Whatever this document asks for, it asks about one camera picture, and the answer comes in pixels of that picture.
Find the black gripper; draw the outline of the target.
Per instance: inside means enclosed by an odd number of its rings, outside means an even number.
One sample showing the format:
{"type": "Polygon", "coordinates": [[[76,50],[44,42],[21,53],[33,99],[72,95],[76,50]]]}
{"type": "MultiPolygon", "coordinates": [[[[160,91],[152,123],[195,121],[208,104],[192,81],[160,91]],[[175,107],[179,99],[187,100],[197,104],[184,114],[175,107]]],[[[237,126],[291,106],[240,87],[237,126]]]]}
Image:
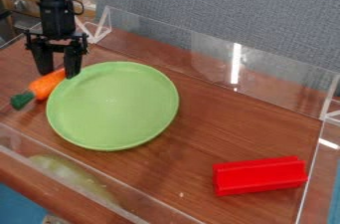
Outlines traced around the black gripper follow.
{"type": "Polygon", "coordinates": [[[83,52],[88,51],[88,35],[76,31],[73,0],[39,0],[41,29],[25,32],[25,47],[32,51],[37,71],[48,75],[55,71],[53,51],[44,46],[69,40],[73,44],[64,50],[65,76],[72,79],[80,74],[83,52]]]}

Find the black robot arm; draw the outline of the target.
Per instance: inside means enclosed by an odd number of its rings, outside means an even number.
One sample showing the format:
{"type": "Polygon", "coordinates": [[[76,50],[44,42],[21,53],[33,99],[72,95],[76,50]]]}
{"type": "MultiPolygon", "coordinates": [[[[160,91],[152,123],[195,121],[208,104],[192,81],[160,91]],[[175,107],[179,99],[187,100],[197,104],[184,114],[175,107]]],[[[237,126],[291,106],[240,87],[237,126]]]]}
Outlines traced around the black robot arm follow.
{"type": "Polygon", "coordinates": [[[88,54],[88,34],[76,30],[76,0],[39,0],[41,30],[27,30],[25,48],[32,52],[37,71],[55,71],[53,53],[64,54],[65,77],[81,72],[83,56],[88,54]]]}

